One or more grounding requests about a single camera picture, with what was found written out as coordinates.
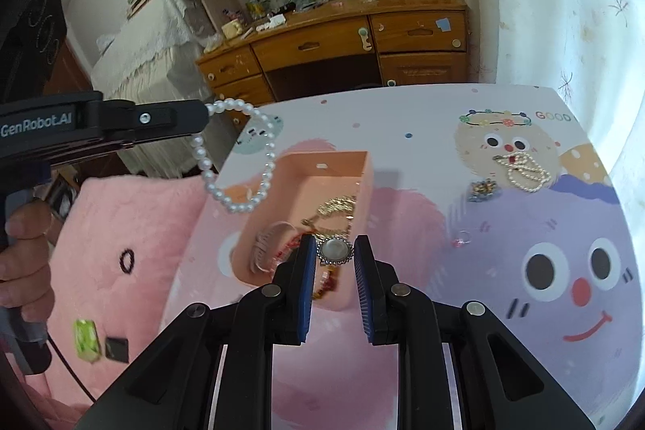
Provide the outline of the left hand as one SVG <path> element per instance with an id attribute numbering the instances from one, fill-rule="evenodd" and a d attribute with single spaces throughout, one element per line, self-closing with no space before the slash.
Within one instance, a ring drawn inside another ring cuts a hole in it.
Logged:
<path id="1" fill-rule="evenodd" d="M 14 244 L 1 252 L 1 305 L 19 308 L 26 322 L 47 321 L 55 305 L 46 237 L 51 223 L 47 204 L 35 200 L 18 208 L 4 227 Z"/>

